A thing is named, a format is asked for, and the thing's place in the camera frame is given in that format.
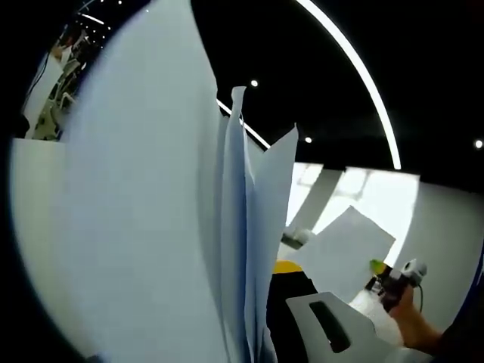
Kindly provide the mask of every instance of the person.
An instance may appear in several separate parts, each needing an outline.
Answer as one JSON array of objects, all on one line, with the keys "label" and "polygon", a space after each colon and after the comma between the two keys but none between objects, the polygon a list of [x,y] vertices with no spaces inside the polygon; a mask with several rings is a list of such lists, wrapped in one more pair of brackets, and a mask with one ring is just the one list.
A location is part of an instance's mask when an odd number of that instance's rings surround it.
[{"label": "person", "polygon": [[482,361],[484,357],[484,288],[481,279],[470,303],[441,333],[414,306],[414,289],[408,286],[399,304],[389,311],[399,326],[405,346],[436,357],[435,361]]}]

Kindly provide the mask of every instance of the black ceiling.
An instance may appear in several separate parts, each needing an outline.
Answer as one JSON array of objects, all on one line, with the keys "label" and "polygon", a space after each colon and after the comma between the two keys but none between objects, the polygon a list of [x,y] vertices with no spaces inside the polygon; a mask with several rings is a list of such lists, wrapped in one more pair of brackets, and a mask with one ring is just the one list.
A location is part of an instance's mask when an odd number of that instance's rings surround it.
[{"label": "black ceiling", "polygon": [[[100,47],[147,3],[95,0],[82,12],[105,25],[77,20],[97,29],[90,36]],[[473,145],[484,138],[482,3],[315,3],[372,75],[396,134],[402,171],[484,191],[484,150]],[[232,87],[259,82],[246,93],[244,119],[269,144],[296,123],[298,161],[392,169],[365,85],[329,33],[295,0],[193,0],[192,6],[219,98],[230,104]]]}]

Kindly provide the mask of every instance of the ceiling light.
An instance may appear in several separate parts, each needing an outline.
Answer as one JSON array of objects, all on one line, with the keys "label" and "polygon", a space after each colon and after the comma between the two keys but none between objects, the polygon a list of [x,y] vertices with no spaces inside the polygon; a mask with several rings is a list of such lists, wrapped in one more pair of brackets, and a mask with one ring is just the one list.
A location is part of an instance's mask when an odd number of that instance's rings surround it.
[{"label": "ceiling light", "polygon": [[[232,115],[231,109],[228,108],[227,106],[225,106],[221,101],[217,100],[217,104],[226,113],[228,113],[229,115]],[[261,138],[261,136],[257,132],[255,132],[249,125],[247,125],[244,121],[242,121],[242,119],[239,119],[239,122],[247,130],[247,132],[249,132],[258,142],[260,142],[262,145],[264,145],[268,149],[271,147],[271,145],[269,145],[266,140],[264,140],[263,138]]]},{"label": "ceiling light", "polygon": [[96,19],[95,17],[92,17],[91,15],[87,15],[87,14],[83,14],[83,13],[81,13],[81,15],[83,17],[87,17],[88,19],[91,19],[92,21],[95,21],[96,23],[99,23],[100,25],[104,25],[104,21],[100,21],[99,19]]},{"label": "ceiling light", "polygon": [[377,109],[378,116],[383,126],[383,130],[386,135],[386,140],[390,148],[390,153],[392,154],[393,167],[397,170],[402,168],[400,163],[399,149],[396,146],[395,135],[393,134],[392,125],[386,112],[385,105],[381,99],[380,93],[370,76],[370,73],[366,69],[363,61],[356,53],[355,49],[352,47],[348,39],[343,35],[341,30],[331,21],[325,13],[321,11],[311,0],[296,0],[299,2],[313,17],[315,17],[319,23],[327,30],[328,33],[336,40],[341,49],[345,52],[346,56],[349,58],[354,68],[361,77],[361,80],[366,86],[368,93],[370,94],[371,100],[373,101],[375,108]]}]

